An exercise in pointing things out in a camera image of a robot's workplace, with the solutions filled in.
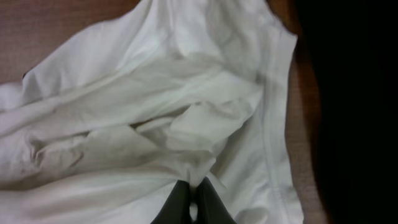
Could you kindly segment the black polo shirt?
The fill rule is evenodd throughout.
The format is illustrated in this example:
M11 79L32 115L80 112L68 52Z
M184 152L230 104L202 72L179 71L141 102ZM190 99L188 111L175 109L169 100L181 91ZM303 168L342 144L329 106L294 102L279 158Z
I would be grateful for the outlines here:
M320 92L317 180L335 223L397 222L397 1L296 9Z

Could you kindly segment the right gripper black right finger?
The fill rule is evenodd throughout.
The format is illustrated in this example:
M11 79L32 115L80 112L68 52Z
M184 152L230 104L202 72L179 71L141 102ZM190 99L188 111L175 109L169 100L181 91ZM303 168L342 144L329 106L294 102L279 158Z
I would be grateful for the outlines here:
M198 206L197 224L236 224L209 178L205 177L197 187L195 202Z

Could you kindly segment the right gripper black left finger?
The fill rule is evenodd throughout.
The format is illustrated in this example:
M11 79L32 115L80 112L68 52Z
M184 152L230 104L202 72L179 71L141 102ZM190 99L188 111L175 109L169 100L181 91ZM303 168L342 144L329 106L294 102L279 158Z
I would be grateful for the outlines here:
M179 180L151 224L191 224L190 204L190 186Z

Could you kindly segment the white t-shirt black print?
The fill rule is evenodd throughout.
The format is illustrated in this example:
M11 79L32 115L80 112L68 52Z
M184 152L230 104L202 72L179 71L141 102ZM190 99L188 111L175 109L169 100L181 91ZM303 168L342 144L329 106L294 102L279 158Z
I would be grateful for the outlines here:
M210 180L237 223L302 223L297 36L264 1L141 1L1 85L2 223L150 223Z

